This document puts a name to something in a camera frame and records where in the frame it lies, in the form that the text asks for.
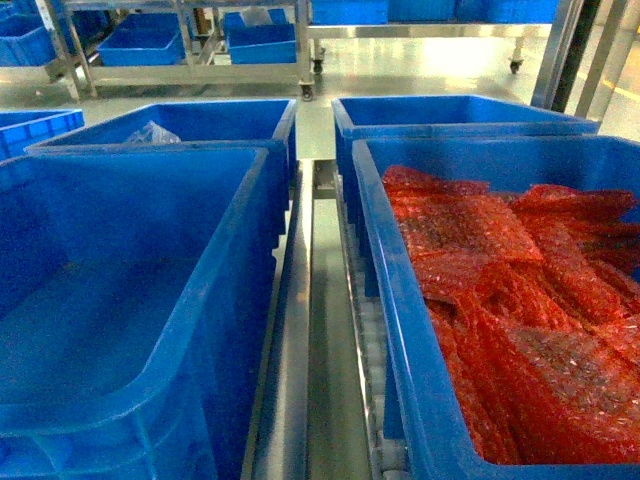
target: metal shelf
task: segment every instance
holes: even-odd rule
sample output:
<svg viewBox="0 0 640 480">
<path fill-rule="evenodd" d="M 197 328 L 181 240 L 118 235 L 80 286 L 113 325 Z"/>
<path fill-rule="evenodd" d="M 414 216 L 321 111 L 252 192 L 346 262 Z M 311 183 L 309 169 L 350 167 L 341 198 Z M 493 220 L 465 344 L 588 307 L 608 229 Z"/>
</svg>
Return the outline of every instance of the metal shelf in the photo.
<svg viewBox="0 0 640 480">
<path fill-rule="evenodd" d="M 173 0 L 66 0 L 69 11 L 80 10 L 174 10 Z M 296 0 L 184 0 L 179 6 L 191 8 L 238 8 L 250 6 L 281 7 L 295 6 Z"/>
<path fill-rule="evenodd" d="M 92 83 L 96 87 L 117 85 L 202 85 L 216 82 L 268 83 L 296 79 L 295 64 L 271 65 L 172 65 L 163 67 L 92 66 Z"/>
<path fill-rule="evenodd" d="M 551 25 L 433 23 L 309 27 L 312 39 L 356 38 L 455 38 L 455 37 L 548 37 Z"/>
</svg>

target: metal shelving rack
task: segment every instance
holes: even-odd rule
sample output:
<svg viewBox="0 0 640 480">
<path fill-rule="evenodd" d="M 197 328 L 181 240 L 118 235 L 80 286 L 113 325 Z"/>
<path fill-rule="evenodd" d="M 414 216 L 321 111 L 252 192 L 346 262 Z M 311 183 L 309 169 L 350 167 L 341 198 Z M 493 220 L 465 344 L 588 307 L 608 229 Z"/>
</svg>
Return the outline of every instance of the metal shelving rack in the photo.
<svg viewBox="0 0 640 480">
<path fill-rule="evenodd" d="M 296 22 L 297 62 L 269 65 L 216 65 L 215 53 L 220 46 L 218 28 L 206 41 L 199 55 L 192 54 L 192 39 L 187 23 L 188 12 L 195 8 L 237 8 L 247 6 L 293 6 L 297 19 L 308 18 L 307 0 L 63 0 L 64 15 L 71 37 L 79 52 L 71 55 L 60 30 L 57 14 L 50 0 L 36 0 L 40 16 L 55 46 L 57 58 L 42 67 L 0 68 L 0 83 L 43 85 L 65 77 L 69 93 L 79 100 L 82 91 L 77 67 L 82 68 L 88 93 L 96 97 L 96 87 L 115 85 L 208 85 L 216 82 L 254 83 L 283 79 L 297 79 L 303 98 L 313 96 L 310 68 L 308 22 Z M 180 65 L 157 67 L 104 67 L 96 62 L 93 51 L 82 45 L 71 15 L 90 10 L 142 10 L 145 12 L 173 12 L 178 15 L 186 61 Z"/>
<path fill-rule="evenodd" d="M 86 88 L 97 96 L 96 87 L 117 85 L 207 85 L 219 82 L 254 83 L 292 79 L 298 81 L 302 98 L 313 98 L 313 72 L 322 73 L 323 39 L 356 38 L 435 38 L 435 37 L 513 37 L 517 39 L 511 68 L 517 72 L 522 59 L 520 50 L 525 37 L 546 37 L 550 25 L 495 25 L 495 24 L 388 24 L 373 26 L 317 26 L 310 23 L 309 0 L 63 0 L 64 15 L 70 25 L 77 52 L 69 54 L 60 32 L 57 14 L 50 0 L 36 0 L 45 27 L 55 45 L 57 58 L 43 67 L 0 68 L 0 83 L 40 85 L 55 81 L 64 75 L 71 96 L 80 99 L 81 83 L 77 67 L 82 67 Z M 292 6 L 296 17 L 297 62 L 270 65 L 217 65 L 216 52 L 220 51 L 222 37 L 217 26 L 199 55 L 192 54 L 192 39 L 187 17 L 194 8 L 237 8 L 246 6 Z M 174 12 L 178 14 L 186 61 L 180 65 L 158 67 L 105 67 L 92 57 L 92 50 L 82 45 L 73 22 L 73 12 L 88 10 L 143 10 L 145 12 Z M 313 40 L 313 52 L 310 51 Z"/>
</svg>

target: caster wheel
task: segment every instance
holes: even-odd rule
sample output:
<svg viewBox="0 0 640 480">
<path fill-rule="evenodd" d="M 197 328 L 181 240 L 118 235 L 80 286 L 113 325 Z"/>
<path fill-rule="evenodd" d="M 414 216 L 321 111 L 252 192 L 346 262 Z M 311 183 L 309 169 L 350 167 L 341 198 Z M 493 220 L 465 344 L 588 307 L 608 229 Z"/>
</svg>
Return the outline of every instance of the caster wheel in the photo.
<svg viewBox="0 0 640 480">
<path fill-rule="evenodd" d="M 313 100 L 313 88 L 311 88 L 311 85 L 302 86 L 302 100 L 305 102 Z"/>
<path fill-rule="evenodd" d="M 316 75 L 320 75 L 322 73 L 322 60 L 314 60 L 313 61 L 313 73 Z"/>
<path fill-rule="evenodd" d="M 518 60 L 517 62 L 512 61 L 511 65 L 509 65 L 509 68 L 511 68 L 511 73 L 513 73 L 514 75 L 518 73 L 518 71 L 520 70 L 520 67 L 522 66 L 522 62 L 523 60 Z"/>
</svg>

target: empty blue crate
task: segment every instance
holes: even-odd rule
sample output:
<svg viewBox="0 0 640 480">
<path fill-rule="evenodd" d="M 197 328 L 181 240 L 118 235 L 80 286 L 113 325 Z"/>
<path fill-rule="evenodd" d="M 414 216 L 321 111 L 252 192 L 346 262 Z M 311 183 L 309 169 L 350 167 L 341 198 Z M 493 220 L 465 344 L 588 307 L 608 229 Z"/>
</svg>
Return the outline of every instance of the empty blue crate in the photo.
<svg viewBox="0 0 640 480">
<path fill-rule="evenodd" d="M 283 181 L 265 149 L 0 163 L 0 477 L 240 478 Z"/>
<path fill-rule="evenodd" d="M 570 135 L 598 124 L 526 105 L 473 95 L 360 97 L 333 100 L 336 159 L 347 204 L 357 196 L 351 146 L 379 137 Z"/>
<path fill-rule="evenodd" d="M 389 0 L 313 0 L 315 25 L 384 25 Z"/>
<path fill-rule="evenodd" d="M 37 67 L 55 58 L 49 33 L 38 15 L 0 20 L 0 66 Z"/>
<path fill-rule="evenodd" d="M 82 110 L 0 112 L 0 160 L 24 155 L 25 147 L 83 125 Z"/>
<path fill-rule="evenodd" d="M 357 141 L 353 154 L 360 187 L 357 231 L 368 245 L 365 263 L 373 269 L 366 274 L 373 277 L 380 293 L 392 367 L 386 383 L 384 428 L 393 435 L 400 423 L 413 478 L 640 478 L 640 464 L 496 465 L 476 453 L 381 181 L 390 166 L 399 165 L 448 180 L 491 182 L 494 191 L 521 193 L 532 184 L 551 183 L 580 190 L 625 189 L 640 197 L 640 144 L 591 135 L 387 138 Z M 640 221 L 640 208 L 624 218 Z"/>
<path fill-rule="evenodd" d="M 135 152 L 208 146 L 264 147 L 276 154 L 294 178 L 296 160 L 295 100 L 233 100 L 194 103 L 158 103 L 120 117 L 41 142 L 32 153 Z M 150 121 L 177 135 L 179 144 L 127 143 Z"/>
<path fill-rule="evenodd" d="M 108 67 L 175 65 L 185 58 L 175 14 L 129 15 L 98 48 Z"/>
<path fill-rule="evenodd" d="M 390 22 L 451 20 L 455 0 L 390 0 Z"/>
<path fill-rule="evenodd" d="M 295 63 L 296 31 L 283 9 L 269 11 L 273 25 L 247 27 L 240 13 L 225 15 L 224 28 L 231 63 Z"/>
</svg>

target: clear plastic bag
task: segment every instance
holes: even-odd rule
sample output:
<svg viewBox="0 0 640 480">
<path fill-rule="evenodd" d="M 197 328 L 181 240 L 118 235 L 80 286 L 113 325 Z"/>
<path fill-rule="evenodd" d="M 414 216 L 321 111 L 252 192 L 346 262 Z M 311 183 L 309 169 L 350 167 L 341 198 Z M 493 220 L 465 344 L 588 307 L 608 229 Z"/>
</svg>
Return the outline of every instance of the clear plastic bag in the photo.
<svg viewBox="0 0 640 480">
<path fill-rule="evenodd" d="M 134 132 L 124 143 L 179 143 L 182 140 L 175 133 L 161 127 L 153 120 Z"/>
<path fill-rule="evenodd" d="M 269 9 L 265 7 L 247 7 L 240 12 L 240 17 L 247 27 L 273 25 Z"/>
</svg>

